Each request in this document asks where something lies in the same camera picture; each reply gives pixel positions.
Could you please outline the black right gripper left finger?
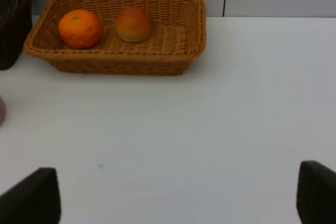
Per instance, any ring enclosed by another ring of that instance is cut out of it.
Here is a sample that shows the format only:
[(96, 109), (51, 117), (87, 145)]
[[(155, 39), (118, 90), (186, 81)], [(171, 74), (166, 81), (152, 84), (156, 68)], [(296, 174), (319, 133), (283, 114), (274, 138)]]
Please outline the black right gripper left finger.
[(60, 223), (60, 219), (55, 168), (39, 168), (1, 194), (1, 223)]

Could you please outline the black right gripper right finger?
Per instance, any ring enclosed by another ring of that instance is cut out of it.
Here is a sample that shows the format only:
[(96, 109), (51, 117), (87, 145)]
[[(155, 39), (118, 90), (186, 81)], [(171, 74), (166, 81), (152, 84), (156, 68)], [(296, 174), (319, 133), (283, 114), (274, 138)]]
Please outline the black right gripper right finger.
[(317, 161), (301, 162), (296, 209), (301, 223), (335, 223), (335, 171)]

